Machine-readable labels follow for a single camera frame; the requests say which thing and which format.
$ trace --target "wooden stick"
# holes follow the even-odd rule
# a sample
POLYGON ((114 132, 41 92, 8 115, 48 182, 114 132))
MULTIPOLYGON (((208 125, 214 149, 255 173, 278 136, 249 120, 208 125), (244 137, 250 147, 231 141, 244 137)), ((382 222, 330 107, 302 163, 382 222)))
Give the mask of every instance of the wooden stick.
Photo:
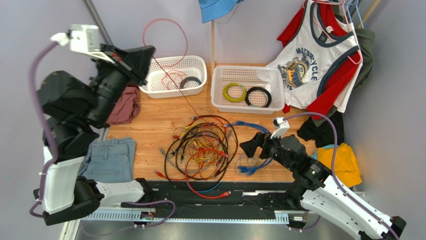
MULTIPOLYGON (((373 11, 377 8, 377 6, 379 5, 379 3, 382 0, 373 0, 370 4, 370 6, 368 6, 367 10, 365 10, 364 14, 362 15, 362 22, 365 23, 370 16, 372 15, 373 11)), ((356 25, 357 28, 361 27, 361 23, 358 23, 356 25)))
POLYGON ((215 21, 211 22, 211 74, 215 69, 215 21))

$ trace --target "yellow folded cloth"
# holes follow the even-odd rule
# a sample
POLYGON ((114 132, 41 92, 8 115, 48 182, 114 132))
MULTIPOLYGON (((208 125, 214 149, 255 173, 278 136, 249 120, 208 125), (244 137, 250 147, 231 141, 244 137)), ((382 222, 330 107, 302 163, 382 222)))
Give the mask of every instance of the yellow folded cloth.
MULTIPOLYGON (((333 148, 319 148, 318 161, 332 169, 333 148)), ((363 182, 361 179, 360 167, 352 148, 346 143, 342 143, 337 148, 336 160, 334 164, 335 173, 347 187, 352 187, 363 182)))

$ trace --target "basket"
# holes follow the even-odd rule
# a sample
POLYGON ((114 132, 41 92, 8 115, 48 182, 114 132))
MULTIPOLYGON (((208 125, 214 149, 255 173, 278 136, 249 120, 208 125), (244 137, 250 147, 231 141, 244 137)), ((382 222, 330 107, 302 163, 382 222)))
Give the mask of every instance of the basket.
MULTIPOLYGON (((230 87, 228 94, 238 98, 243 94, 240 87, 230 87)), ((255 66, 217 66, 213 71, 211 82, 211 104, 221 112, 272 114, 284 108, 284 86, 280 71, 274 68, 255 66), (269 107, 248 106, 246 101, 230 102, 223 96, 226 85, 238 83, 248 91, 252 87, 262 87, 270 92, 272 101, 269 107)), ((267 97, 263 92, 253 91, 249 98, 254 105, 265 104, 267 97)))
MULTIPOLYGON (((164 68, 166 72, 177 70, 184 72, 186 77, 198 78, 201 81, 200 85, 195 81, 188 81, 185 84, 185 88, 182 88, 181 91, 185 96, 199 94, 203 90, 203 86, 207 81, 206 63, 199 56, 185 56, 182 61, 176 64, 181 58, 182 56, 157 58, 157 62, 164 68)), ((152 59, 149 66, 148 75, 146 77, 146 81, 148 83, 146 85, 140 86, 140 90, 153 99, 181 97, 182 93, 179 91, 179 89, 175 86, 169 77, 165 78, 165 76, 166 73, 160 68, 156 61, 152 59)), ((179 86, 182 79, 175 74, 170 74, 170 76, 179 86)))

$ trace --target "wood grain surface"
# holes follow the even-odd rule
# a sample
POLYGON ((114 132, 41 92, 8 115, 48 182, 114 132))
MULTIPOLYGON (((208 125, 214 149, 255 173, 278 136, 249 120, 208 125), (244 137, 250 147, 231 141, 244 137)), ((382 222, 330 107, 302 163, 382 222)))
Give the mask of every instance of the wood grain surface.
MULTIPOLYGON (((221 63, 218 65, 239 65, 239 66, 265 66, 265 64, 230 64, 221 63)), ((210 89, 211 89, 211 65, 207 64, 208 79, 200 94, 187 96, 188 101, 196 109, 199 115, 219 115, 230 122, 240 120, 255 124, 260 124, 271 132, 274 131, 272 123, 275 117, 288 117, 297 113, 304 112, 297 108, 291 108, 289 113, 283 114, 282 111, 277 111, 273 114, 250 114, 250 113, 230 113, 220 112, 211 103, 210 89)), ((172 134, 176 128, 185 127, 191 121, 190 118, 196 114, 194 110, 188 105, 183 97, 149 98, 145 93, 140 92, 140 107, 141 112, 132 123, 111 126, 108 132, 108 139, 111 138, 125 138, 131 137, 137 141, 136 153, 134 157, 133 177, 145 178, 147 180, 163 180, 154 173, 155 170, 164 173, 164 156, 160 153, 159 147, 167 150, 173 142, 172 134)), ((308 117, 297 117, 289 120, 290 130, 285 135, 296 134, 296 130, 308 119, 308 117)), ((238 142, 245 142, 251 140, 256 129, 246 126, 235 126, 238 142)), ((316 150, 315 142, 313 140, 304 141, 299 138, 300 142, 305 144, 306 151, 309 155, 313 154, 316 150)), ((235 172, 235 164, 240 154, 243 151, 238 148, 234 160, 229 165, 223 181, 242 181, 242 182, 292 182, 292 173, 282 167, 277 162, 273 161, 268 166, 259 169, 250 177, 246 175, 238 175, 235 172)), ((242 158, 241 164, 247 166, 246 158, 242 158)), ((182 175, 168 165, 167 173, 170 178, 182 178, 182 175)))

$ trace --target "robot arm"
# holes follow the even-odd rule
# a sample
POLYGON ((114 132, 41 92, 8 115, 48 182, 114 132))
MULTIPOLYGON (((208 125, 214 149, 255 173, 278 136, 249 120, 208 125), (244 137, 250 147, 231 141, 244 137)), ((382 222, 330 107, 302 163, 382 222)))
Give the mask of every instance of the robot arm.
POLYGON ((261 159, 272 157, 293 173, 295 181, 285 193, 286 203, 290 207, 314 211, 345 230, 354 239, 396 239, 385 225, 401 236, 406 226, 402 218, 390 217, 378 211, 353 194, 341 181, 337 184, 331 170, 307 156, 305 146, 294 135, 281 139, 281 135, 290 128, 286 120, 278 117, 273 123, 276 128, 274 133, 258 132, 252 140, 240 143, 240 147, 249 158, 254 156, 257 147, 261 147, 261 159), (378 216, 380 221, 367 210, 378 216))
MULTIPOLYGON (((92 57, 98 75, 91 77, 90 85, 86 85, 65 71, 55 71, 37 91, 42 111, 50 116, 47 123, 58 152, 47 170, 44 185, 40 186, 44 188, 41 205, 46 225, 86 217, 99 206, 150 201, 147 196, 152 189, 143 178, 126 183, 101 183, 78 177, 78 171, 90 143, 99 136, 91 126, 109 127, 106 121, 126 86, 147 83, 145 77, 155 48, 125 51, 100 44, 98 27, 93 25, 72 25, 69 33, 58 33, 52 40, 62 46, 69 42, 73 52, 92 57)), ((46 164, 53 158, 53 146, 45 135, 43 141, 46 164)), ((39 199, 39 189, 34 190, 34 197, 39 199)))

